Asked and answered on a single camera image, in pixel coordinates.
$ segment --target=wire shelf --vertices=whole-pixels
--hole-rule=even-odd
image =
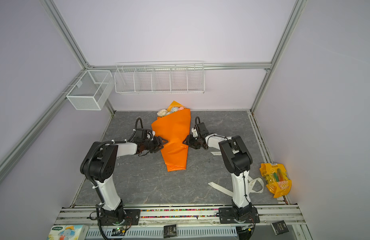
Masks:
[[[115,91],[120,94],[205,92],[203,63],[116,66]]]
[[[113,88],[109,70],[86,70],[66,97],[77,110],[101,110]]]

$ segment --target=table surface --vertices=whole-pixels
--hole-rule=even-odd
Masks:
[[[209,132],[223,136],[240,135],[248,148],[253,164],[249,172],[252,178],[260,177],[260,165],[264,163],[257,139],[246,111],[192,111],[191,127],[199,116]],[[116,112],[106,131],[104,141],[129,139],[135,120],[141,117],[144,128],[151,128],[157,119],[156,112]],[[214,182],[230,191],[233,185],[221,156],[211,152],[217,149],[195,150],[189,148],[187,169],[168,172],[161,152],[145,156],[129,155],[117,158],[113,180],[124,204],[231,204],[232,198],[208,185]],[[256,182],[254,190],[261,189]],[[255,205],[277,204],[273,194],[264,188],[263,193],[250,193]],[[99,203],[92,184],[85,180],[76,205]]]

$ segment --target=white wall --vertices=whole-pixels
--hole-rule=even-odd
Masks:
[[[313,239],[370,239],[370,1],[309,1],[255,115]]]
[[[207,70],[203,94],[121,95],[113,92],[109,99],[117,111],[161,110],[173,100],[192,110],[250,109],[265,73],[263,69]]]
[[[0,160],[79,71],[38,0],[0,0]],[[0,184],[0,239],[47,238],[108,120],[65,103]]]
[[[295,0],[55,0],[91,65],[270,61]]]
[[[0,0],[0,160],[80,70],[38,0]]]
[[[80,165],[109,120],[107,109],[66,102],[0,184],[0,239],[46,239],[83,179]]]

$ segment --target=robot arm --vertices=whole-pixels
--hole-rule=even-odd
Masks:
[[[101,219],[106,219],[106,223],[122,224],[126,217],[122,200],[118,196],[113,182],[116,158],[134,154],[143,156],[141,153],[144,150],[148,151],[146,154],[158,152],[168,141],[154,135],[154,131],[143,128],[142,120],[138,118],[134,133],[129,140],[94,142],[88,151],[80,171],[96,189],[101,200],[97,208],[101,208]]]
[[[233,212],[237,222],[244,221],[252,212],[252,204],[249,198],[248,175],[250,164],[253,159],[248,152],[240,136],[225,137],[215,133],[209,133],[205,124],[196,117],[192,134],[188,135],[183,144],[194,149],[209,147],[221,151],[226,169],[231,173],[233,181]]]

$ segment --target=orange wrapping paper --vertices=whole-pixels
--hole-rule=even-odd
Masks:
[[[172,107],[183,106],[173,101],[167,111],[170,111]],[[168,172],[186,169],[188,146],[182,142],[190,132],[190,109],[185,108],[165,117],[158,117],[151,124],[151,128],[156,136],[168,140],[161,150]]]

